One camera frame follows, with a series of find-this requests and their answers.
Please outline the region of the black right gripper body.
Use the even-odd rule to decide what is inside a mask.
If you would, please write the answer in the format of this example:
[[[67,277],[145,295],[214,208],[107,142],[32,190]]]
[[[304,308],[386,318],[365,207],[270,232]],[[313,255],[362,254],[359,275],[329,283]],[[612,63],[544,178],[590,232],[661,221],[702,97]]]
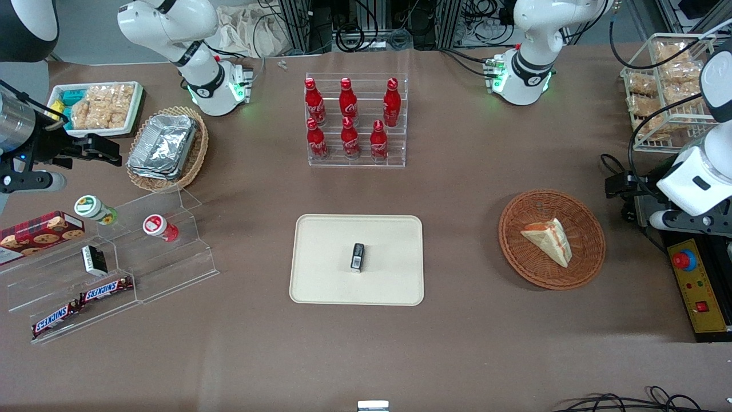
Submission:
[[[51,125],[35,125],[28,143],[26,169],[33,169],[39,163],[57,164],[71,169],[74,159],[87,159],[82,146],[66,133],[63,126],[52,128]]]

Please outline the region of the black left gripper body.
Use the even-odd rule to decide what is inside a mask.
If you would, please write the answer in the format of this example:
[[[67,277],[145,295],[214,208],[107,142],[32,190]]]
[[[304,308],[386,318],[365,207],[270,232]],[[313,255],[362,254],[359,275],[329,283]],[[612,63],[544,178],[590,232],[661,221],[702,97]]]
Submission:
[[[633,196],[651,196],[659,203],[668,203],[669,198],[657,188],[657,181],[651,175],[628,174],[629,194]]]

